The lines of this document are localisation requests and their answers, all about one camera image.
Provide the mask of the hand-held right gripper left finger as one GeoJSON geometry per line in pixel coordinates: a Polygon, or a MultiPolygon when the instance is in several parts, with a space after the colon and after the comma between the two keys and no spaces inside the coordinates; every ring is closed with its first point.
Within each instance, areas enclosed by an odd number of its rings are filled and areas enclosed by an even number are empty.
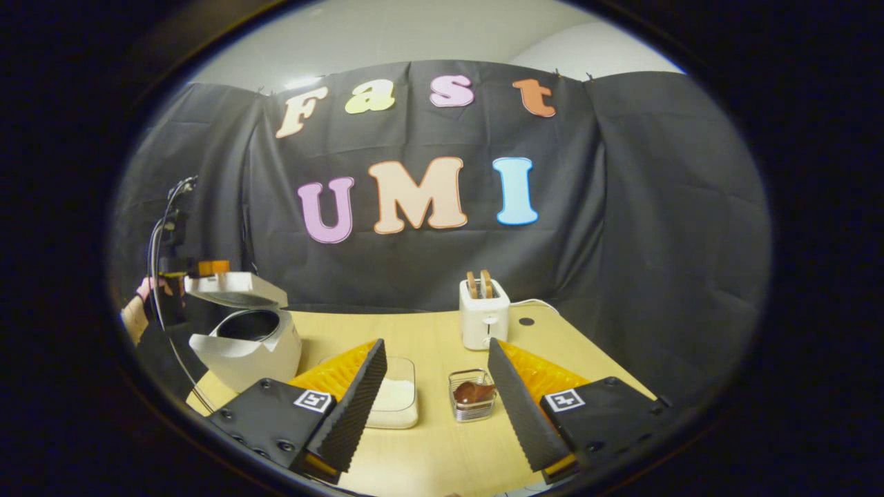
{"type": "Polygon", "coordinates": [[[336,484],[349,471],[387,365],[385,341],[370,340],[290,381],[261,378],[208,421],[287,471],[336,484]]]}

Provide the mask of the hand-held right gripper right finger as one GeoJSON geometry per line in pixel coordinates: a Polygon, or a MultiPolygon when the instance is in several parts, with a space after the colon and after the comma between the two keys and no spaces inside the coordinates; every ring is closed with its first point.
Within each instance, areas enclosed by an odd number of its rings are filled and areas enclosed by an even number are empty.
{"type": "Polygon", "coordinates": [[[546,483],[621,462],[656,437],[671,402],[616,376],[587,380],[491,339],[488,368],[522,453],[546,483]]]}

